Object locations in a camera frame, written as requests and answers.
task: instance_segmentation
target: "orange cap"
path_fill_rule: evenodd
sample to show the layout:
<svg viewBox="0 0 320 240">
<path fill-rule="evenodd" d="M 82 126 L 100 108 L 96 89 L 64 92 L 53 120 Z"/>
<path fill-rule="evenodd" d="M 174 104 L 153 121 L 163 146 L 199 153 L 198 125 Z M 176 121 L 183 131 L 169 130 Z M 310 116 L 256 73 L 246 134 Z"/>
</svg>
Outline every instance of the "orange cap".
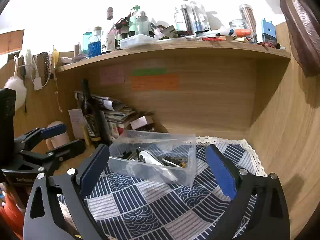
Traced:
<svg viewBox="0 0 320 240">
<path fill-rule="evenodd" d="M 235 29 L 235 34 L 238 38 L 246 37 L 251 35 L 249 29 Z"/>
</svg>

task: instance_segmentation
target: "green sticky note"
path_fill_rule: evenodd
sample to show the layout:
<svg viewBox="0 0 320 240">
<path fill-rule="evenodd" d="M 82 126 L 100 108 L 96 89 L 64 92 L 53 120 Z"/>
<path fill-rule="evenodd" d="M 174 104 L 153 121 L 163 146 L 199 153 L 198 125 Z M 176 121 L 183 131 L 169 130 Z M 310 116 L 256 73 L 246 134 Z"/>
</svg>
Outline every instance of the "green sticky note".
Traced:
<svg viewBox="0 0 320 240">
<path fill-rule="evenodd" d="M 163 75 L 167 73 L 166 68 L 140 68 L 133 69 L 132 76 L 154 76 Z"/>
</svg>

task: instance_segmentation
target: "bottle label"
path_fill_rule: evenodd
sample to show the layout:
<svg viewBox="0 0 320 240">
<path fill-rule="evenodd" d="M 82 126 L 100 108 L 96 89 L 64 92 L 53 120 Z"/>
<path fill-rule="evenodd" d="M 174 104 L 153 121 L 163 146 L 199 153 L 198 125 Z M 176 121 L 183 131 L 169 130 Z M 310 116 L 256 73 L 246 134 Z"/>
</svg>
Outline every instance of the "bottle label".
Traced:
<svg viewBox="0 0 320 240">
<path fill-rule="evenodd" d="M 87 121 L 87 130 L 92 141 L 100 141 L 100 133 L 97 125 L 97 121 L 93 114 L 86 114 L 85 119 Z"/>
</svg>

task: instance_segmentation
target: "brown curtain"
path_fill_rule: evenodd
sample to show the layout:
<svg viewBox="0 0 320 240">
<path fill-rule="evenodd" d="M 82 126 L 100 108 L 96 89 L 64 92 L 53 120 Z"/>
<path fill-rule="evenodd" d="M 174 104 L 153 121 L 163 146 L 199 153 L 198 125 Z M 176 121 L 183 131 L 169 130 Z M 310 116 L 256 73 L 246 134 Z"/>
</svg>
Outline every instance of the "brown curtain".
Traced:
<svg viewBox="0 0 320 240">
<path fill-rule="evenodd" d="M 280 0 L 292 54 L 306 76 L 320 73 L 320 25 L 305 0 Z"/>
</svg>

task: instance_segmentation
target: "pink sticky note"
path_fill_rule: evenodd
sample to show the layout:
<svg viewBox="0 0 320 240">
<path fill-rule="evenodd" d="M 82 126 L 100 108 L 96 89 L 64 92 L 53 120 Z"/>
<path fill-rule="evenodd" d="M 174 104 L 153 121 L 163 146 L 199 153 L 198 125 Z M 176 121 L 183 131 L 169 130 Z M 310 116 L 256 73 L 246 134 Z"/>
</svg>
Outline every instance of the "pink sticky note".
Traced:
<svg viewBox="0 0 320 240">
<path fill-rule="evenodd" d="M 106 66 L 99 69 L 100 85 L 108 86 L 124 83 L 122 66 Z"/>
</svg>

